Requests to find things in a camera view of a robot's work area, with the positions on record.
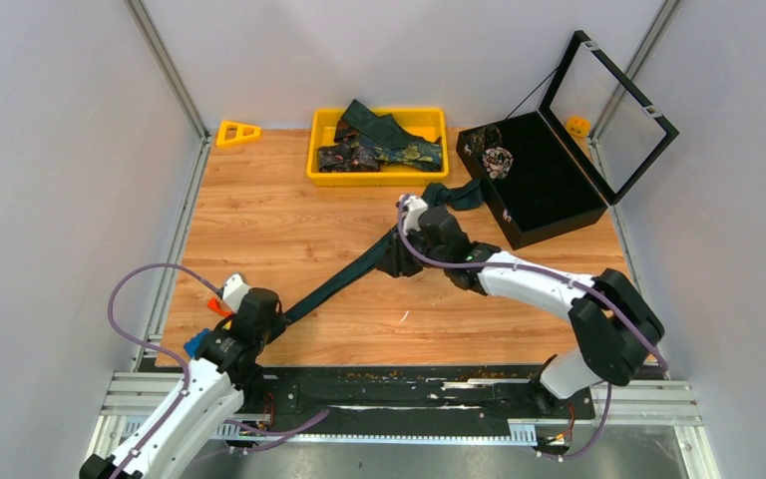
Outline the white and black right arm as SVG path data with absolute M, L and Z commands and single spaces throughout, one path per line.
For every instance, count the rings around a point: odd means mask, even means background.
M 616 269 L 565 272 L 472 241 L 445 207 L 414 195 L 399 200 L 392 244 L 381 268 L 394 277 L 434 267 L 460 289 L 513 299 L 571 326 L 575 347 L 548 359 L 528 384 L 531 405 L 543 416 L 557 415 L 593 385 L 625 386 L 648 357 L 662 358 L 663 324 Z

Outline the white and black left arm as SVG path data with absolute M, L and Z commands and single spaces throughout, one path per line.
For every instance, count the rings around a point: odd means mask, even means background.
M 285 329 L 280 299 L 266 288 L 227 285 L 222 300 L 233 309 L 229 328 L 202 336 L 182 381 L 113 453 L 86 459 L 81 478 L 178 478 L 224 420 L 263 404 L 256 360 Z

